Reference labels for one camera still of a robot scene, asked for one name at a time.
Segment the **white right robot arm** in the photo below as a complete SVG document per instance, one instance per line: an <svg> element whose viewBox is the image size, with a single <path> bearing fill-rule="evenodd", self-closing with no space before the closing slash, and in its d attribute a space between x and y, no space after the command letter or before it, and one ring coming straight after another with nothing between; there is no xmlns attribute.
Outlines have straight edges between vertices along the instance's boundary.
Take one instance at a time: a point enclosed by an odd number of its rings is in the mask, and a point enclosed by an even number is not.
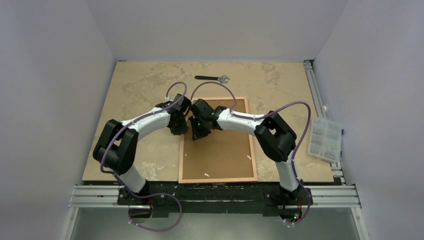
<svg viewBox="0 0 424 240"><path fill-rule="evenodd" d="M306 126L300 137L279 115L280 111L294 105L304 105L307 108ZM304 185L296 170L295 156L311 122L312 110L308 103L294 101L267 114L255 115L225 106L213 108L205 100L198 99L189 110L193 140L208 136L212 130L237 131L254 136L263 153L275 162L279 176L276 198L288 204L300 198Z"/></svg>

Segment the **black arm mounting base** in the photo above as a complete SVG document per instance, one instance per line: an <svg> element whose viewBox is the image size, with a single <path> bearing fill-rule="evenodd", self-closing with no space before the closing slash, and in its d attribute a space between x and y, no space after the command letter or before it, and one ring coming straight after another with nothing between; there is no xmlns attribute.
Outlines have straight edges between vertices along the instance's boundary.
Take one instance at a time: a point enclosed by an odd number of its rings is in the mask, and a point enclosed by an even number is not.
<svg viewBox="0 0 424 240"><path fill-rule="evenodd" d="M150 181L149 195L138 196L119 188L117 204L146 207L144 213L131 211L136 218L166 218L170 213L261 214L297 222L303 208L313 202L309 188L300 190L296 201L277 199L278 182L235 182L224 184L179 184L176 181Z"/></svg>

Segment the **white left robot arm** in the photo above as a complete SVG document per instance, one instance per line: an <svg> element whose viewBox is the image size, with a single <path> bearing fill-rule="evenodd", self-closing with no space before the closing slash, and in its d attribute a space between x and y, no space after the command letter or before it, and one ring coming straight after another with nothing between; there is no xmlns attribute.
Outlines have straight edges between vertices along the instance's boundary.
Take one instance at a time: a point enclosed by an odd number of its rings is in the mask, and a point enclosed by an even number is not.
<svg viewBox="0 0 424 240"><path fill-rule="evenodd" d="M177 94L172 101L157 104L151 111L136 118L106 122L92 152L100 170L116 177L129 190L129 197L138 205L149 199L149 182L134 165L138 141L147 135L168 128L172 135L188 132L185 113L191 101Z"/></svg>

